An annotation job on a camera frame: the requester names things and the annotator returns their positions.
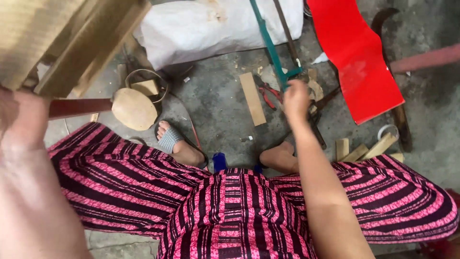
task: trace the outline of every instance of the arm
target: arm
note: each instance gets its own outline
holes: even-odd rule
[[[0,87],[0,258],[92,258],[43,144],[47,113]]]
[[[285,110],[296,140],[300,182],[315,250],[322,259],[374,258],[339,178],[306,120],[307,86],[290,81]]]

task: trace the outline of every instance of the sandal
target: sandal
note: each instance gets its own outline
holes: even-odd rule
[[[162,146],[163,148],[165,148],[168,154],[172,154],[173,153],[172,149],[174,145],[181,140],[185,140],[187,144],[189,144],[191,147],[200,151],[200,153],[203,154],[204,162],[201,165],[199,165],[198,168],[204,169],[209,163],[209,159],[207,155],[201,149],[199,149],[193,142],[191,142],[184,134],[179,132],[176,129],[176,127],[174,127],[170,122],[168,123],[170,127],[166,130],[165,134],[163,134],[163,137],[160,140],[155,137],[158,140],[158,144]],[[158,122],[155,125],[155,132],[158,132],[159,127],[160,127],[160,122]]]

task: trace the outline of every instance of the red plastic sheet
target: red plastic sheet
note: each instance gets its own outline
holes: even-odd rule
[[[339,70],[340,86],[356,124],[400,104],[403,96],[385,65],[382,43],[355,0],[307,0],[316,35]]]

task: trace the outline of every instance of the striped fabric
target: striped fabric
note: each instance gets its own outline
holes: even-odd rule
[[[89,123],[49,149],[87,229],[160,239],[158,258],[316,258],[298,175],[216,174]],[[452,198],[389,156],[333,163],[370,243],[449,236]]]

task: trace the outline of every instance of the round wooden disc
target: round wooden disc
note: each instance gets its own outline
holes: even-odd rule
[[[116,91],[112,112],[121,123],[133,130],[148,130],[158,113],[152,101],[141,92],[130,88]]]

